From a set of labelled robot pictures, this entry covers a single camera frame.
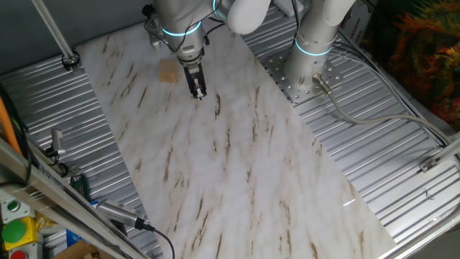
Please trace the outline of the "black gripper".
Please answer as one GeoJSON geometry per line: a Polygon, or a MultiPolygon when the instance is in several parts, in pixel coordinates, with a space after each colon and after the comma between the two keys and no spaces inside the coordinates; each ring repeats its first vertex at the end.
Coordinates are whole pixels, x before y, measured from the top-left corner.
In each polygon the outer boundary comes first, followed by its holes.
{"type": "Polygon", "coordinates": [[[182,61],[181,64],[193,98],[203,100],[207,92],[201,60],[182,61]]]}

